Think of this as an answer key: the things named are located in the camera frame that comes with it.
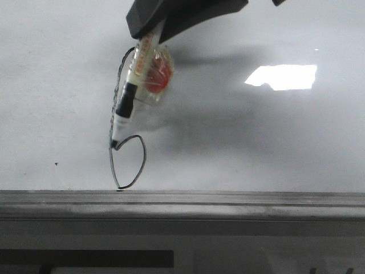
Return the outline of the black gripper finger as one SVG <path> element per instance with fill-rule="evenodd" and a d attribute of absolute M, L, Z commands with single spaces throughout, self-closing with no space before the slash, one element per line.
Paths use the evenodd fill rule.
<path fill-rule="evenodd" d="M 126 16 L 131 37 L 144 37 L 181 4 L 178 0 L 135 0 Z"/>
<path fill-rule="evenodd" d="M 183 1 L 169 11 L 159 43 L 207 20 L 242 10 L 249 1 Z"/>

